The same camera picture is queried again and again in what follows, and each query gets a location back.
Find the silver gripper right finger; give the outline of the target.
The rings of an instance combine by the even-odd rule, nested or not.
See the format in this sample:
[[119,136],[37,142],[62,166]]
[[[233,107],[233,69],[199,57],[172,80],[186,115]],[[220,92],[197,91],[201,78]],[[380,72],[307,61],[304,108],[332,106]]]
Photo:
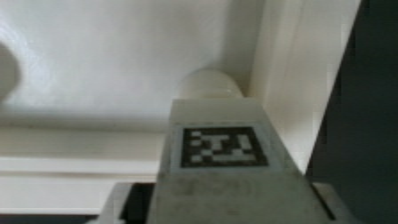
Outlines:
[[329,216],[329,224],[362,224],[362,221],[353,216],[332,185],[327,183],[313,183],[313,190]]

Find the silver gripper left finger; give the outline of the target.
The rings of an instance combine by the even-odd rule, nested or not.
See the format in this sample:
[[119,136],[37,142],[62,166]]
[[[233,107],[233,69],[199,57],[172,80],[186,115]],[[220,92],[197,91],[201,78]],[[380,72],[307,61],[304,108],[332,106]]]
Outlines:
[[98,224],[145,224],[154,183],[117,183],[98,216]]

